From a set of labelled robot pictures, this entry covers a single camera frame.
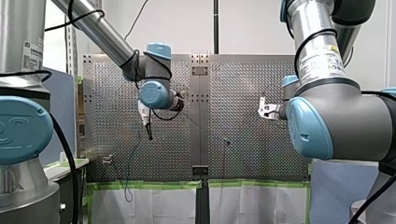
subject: blue panel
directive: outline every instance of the blue panel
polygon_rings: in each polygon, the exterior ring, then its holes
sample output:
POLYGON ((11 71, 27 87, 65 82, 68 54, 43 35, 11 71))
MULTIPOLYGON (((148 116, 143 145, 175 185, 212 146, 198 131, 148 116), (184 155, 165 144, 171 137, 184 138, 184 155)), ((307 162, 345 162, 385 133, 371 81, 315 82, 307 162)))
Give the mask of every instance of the blue panel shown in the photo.
POLYGON ((347 223, 349 206, 367 197, 377 170, 370 165, 314 162, 311 224, 347 223))
MULTIPOLYGON (((52 77, 44 82, 50 92, 50 112, 58 120, 72 151, 76 151, 76 97, 75 81, 69 74, 49 69, 52 77)), ((63 148, 56 134, 40 154, 43 166, 59 160, 63 148)))
POLYGON ((165 86, 158 81, 147 81, 139 92, 139 99, 152 109, 165 109, 169 94, 165 86))
POLYGON ((332 138, 319 112, 303 97, 290 100, 288 108, 290 139, 294 148, 307 158, 332 158, 332 138))
POLYGON ((50 142, 52 121, 38 103, 17 96, 0 96, 0 165, 37 157, 50 142))
POLYGON ((164 43, 151 43, 147 46, 147 52, 163 59, 172 60, 172 50, 164 43))

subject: wire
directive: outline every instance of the wire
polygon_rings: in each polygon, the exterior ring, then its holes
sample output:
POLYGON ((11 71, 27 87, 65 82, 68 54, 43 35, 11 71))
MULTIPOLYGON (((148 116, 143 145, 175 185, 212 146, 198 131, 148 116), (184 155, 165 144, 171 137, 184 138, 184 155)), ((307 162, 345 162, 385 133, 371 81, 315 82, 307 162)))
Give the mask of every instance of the wire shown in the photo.
POLYGON ((383 91, 362 91, 361 94, 379 95, 379 96, 387 97, 390 100, 396 101, 396 96, 383 91))
POLYGON ((353 49, 354 49, 354 47, 352 47, 352 49, 351 49, 351 51, 350 51, 350 53, 349 53, 349 58, 348 58, 348 60, 347 60, 347 62, 346 62, 346 65, 344 65, 345 68, 346 68, 346 67, 350 64, 350 62, 352 61, 353 49))
POLYGON ((88 16, 91 16, 91 14, 96 13, 96 12, 99 12, 99 13, 102 14, 102 15, 100 16, 101 18, 103 18, 103 17, 105 16, 105 12, 104 12, 102 9, 96 9, 96 10, 94 10, 94 11, 91 11, 91 12, 87 13, 87 14, 84 14, 84 15, 82 15, 82 16, 77 17, 77 18, 75 18, 75 19, 72 20, 72 21, 69 19, 69 20, 70 20, 69 22, 66 22, 66 23, 64 23, 64 24, 57 25, 57 26, 52 26, 52 27, 50 27, 50 28, 45 29, 44 31, 45 31, 45 32, 48 32, 48 31, 53 31, 53 30, 57 30, 57 29, 66 27, 66 26, 71 25, 71 24, 74 25, 74 23, 75 23, 76 21, 80 21, 80 20, 82 20, 82 19, 84 19, 84 18, 86 18, 86 17, 88 17, 88 16))
POLYGON ((67 17, 71 22, 73 22, 73 4, 74 4, 74 0, 70 0, 69 6, 67 7, 67 17))
POLYGON ((56 134, 61 141, 62 147, 64 148, 64 154, 66 154, 66 158, 69 162, 70 166, 70 175, 72 177, 72 184, 73 184, 73 218, 72 223, 78 224, 78 202, 79 202, 79 193, 78 193, 78 172, 76 168, 76 164, 73 158, 73 152, 67 143, 66 137, 64 136, 64 132, 62 131, 61 126, 59 125, 58 121, 52 114, 50 114, 53 123, 53 129, 55 130, 56 134))
MULTIPOLYGON (((138 49, 135 49, 134 55, 132 56, 132 59, 134 60, 134 73, 136 76, 140 77, 140 79, 143 79, 143 77, 139 75, 139 66, 140 66, 139 57, 140 57, 140 51, 138 49)), ((138 90, 140 90, 136 78, 134 79, 134 85, 138 90)))
POLYGON ((41 79, 42 82, 45 82, 52 77, 52 73, 49 70, 0 73, 0 77, 22 77, 22 76, 41 75, 41 74, 47 74, 45 77, 43 77, 43 79, 41 79))
POLYGON ((129 179, 131 177, 131 162, 132 162, 132 157, 134 156, 134 154, 136 153, 137 149, 140 146, 140 143, 142 142, 142 136, 140 135, 140 132, 137 131, 137 137, 138 137, 138 142, 136 144, 136 146, 134 147, 134 150, 132 150, 131 154, 129 154, 128 156, 128 170, 127 170, 127 176, 125 176, 125 188, 124 188, 124 198, 125 201, 127 203, 131 203, 134 200, 134 195, 132 194, 131 190, 128 188, 129 185, 129 179), (129 194, 131 195, 131 199, 128 199, 126 192, 129 192, 129 194))
POLYGON ((124 40, 128 39, 128 36, 132 33, 132 30, 134 29, 134 26, 136 25, 137 21, 139 20, 139 17, 140 17, 140 15, 142 14, 143 9, 145 8, 146 3, 147 3, 148 1, 149 1, 149 0, 146 0, 145 3, 143 3, 143 6, 140 8, 140 11, 139 11, 139 13, 137 14, 136 19, 134 19, 134 24, 132 25, 132 27, 131 27, 131 29, 129 30, 128 34, 126 34, 126 36, 124 37, 124 40))
POLYGON ((335 35, 335 37, 338 36, 338 33, 336 30, 334 30, 333 28, 328 28, 328 29, 322 29, 319 30, 317 32, 314 32, 312 35, 310 35, 309 37, 307 37, 303 43, 301 43, 300 47, 297 49, 296 51, 296 56, 294 57, 294 72, 296 74, 297 77, 299 77, 299 72, 298 72, 298 61, 300 59, 300 54, 303 51, 303 49, 305 48, 306 44, 309 43, 309 41, 315 39, 316 37, 320 36, 320 35, 335 35))
POLYGON ((373 194, 362 206, 358 212, 349 220, 348 224, 356 224, 361 214, 367 209, 367 207, 378 199, 387 189, 389 189, 396 181, 396 175, 393 175, 375 194, 373 194))
POLYGON ((157 119, 165 120, 165 121, 169 121, 169 120, 173 120, 173 119, 177 118, 177 116, 180 114, 180 112, 181 112, 181 110, 177 111, 177 113, 173 117, 171 117, 169 119, 165 119, 165 118, 161 118, 160 116, 158 116, 158 114, 155 112, 155 110, 152 109, 152 113, 155 115, 155 117, 157 117, 157 119))
POLYGON ((291 31, 289 19, 286 19, 286 27, 288 28, 289 35, 291 36, 292 39, 294 39, 294 33, 291 31))
POLYGON ((148 140, 152 140, 152 130, 151 130, 151 110, 148 110, 148 124, 146 124, 146 130, 148 132, 148 140))

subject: light blue joint cap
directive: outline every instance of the light blue joint cap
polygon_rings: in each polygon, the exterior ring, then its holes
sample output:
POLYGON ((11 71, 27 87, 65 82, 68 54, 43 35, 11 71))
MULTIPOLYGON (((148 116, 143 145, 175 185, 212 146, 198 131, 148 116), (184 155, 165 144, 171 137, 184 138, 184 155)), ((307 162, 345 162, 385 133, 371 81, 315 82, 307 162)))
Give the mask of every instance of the light blue joint cap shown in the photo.
POLYGON ((296 75, 291 75, 291 76, 286 76, 283 78, 282 81, 282 87, 286 87, 289 86, 290 84, 294 83, 294 82, 298 82, 298 78, 296 75))
POLYGON ((145 106, 152 109, 166 109, 169 94, 159 81, 147 81, 143 84, 139 98, 145 106))
POLYGON ((147 46, 147 52, 157 57, 172 60, 171 47, 164 43, 151 43, 147 46))
POLYGON ((386 88, 386 89, 382 90, 382 92, 386 92, 386 93, 390 93, 392 95, 396 95, 396 87, 386 88))
POLYGON ((18 96, 0 96, 0 165, 12 165, 37 157, 53 133, 47 110, 18 96))
POLYGON ((307 158, 330 160, 332 137, 319 112, 303 97, 289 101, 289 134, 294 149, 307 158))

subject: black pole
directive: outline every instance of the black pole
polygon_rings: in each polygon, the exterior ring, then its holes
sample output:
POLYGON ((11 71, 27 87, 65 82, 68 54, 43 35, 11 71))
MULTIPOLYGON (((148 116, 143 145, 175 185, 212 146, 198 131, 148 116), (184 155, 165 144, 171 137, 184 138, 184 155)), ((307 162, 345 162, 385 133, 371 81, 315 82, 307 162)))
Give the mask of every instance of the black pole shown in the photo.
POLYGON ((219 54, 219 0, 214 1, 215 54, 219 54))

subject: pegboard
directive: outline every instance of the pegboard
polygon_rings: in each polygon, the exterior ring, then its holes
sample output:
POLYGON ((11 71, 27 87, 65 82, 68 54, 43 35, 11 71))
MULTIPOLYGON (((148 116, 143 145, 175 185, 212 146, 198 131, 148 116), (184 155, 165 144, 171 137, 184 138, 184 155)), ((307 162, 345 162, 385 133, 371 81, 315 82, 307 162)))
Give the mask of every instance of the pegboard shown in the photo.
POLYGON ((193 165, 208 165, 209 178, 307 179, 308 161, 292 149, 286 123, 257 112, 260 96, 281 100, 292 56, 173 55, 172 71, 185 108, 172 121, 153 118, 149 141, 134 83, 107 56, 86 56, 89 181, 191 180, 193 165))
POLYGON ((209 178, 307 180, 308 160, 293 149, 286 121, 258 115, 261 96, 282 104, 292 56, 210 56, 209 178))
MULTIPOLYGON (((175 58, 171 87, 187 92, 189 59, 187 56, 175 58)), ((161 121, 153 116, 154 140, 149 141, 137 111, 138 90, 105 55, 86 56, 84 92, 86 145, 92 160, 89 181, 191 179, 187 116, 178 116, 172 121, 161 121)), ((174 115, 174 112, 157 113, 165 118, 174 115)), ((189 113, 188 102, 183 113, 189 113)))

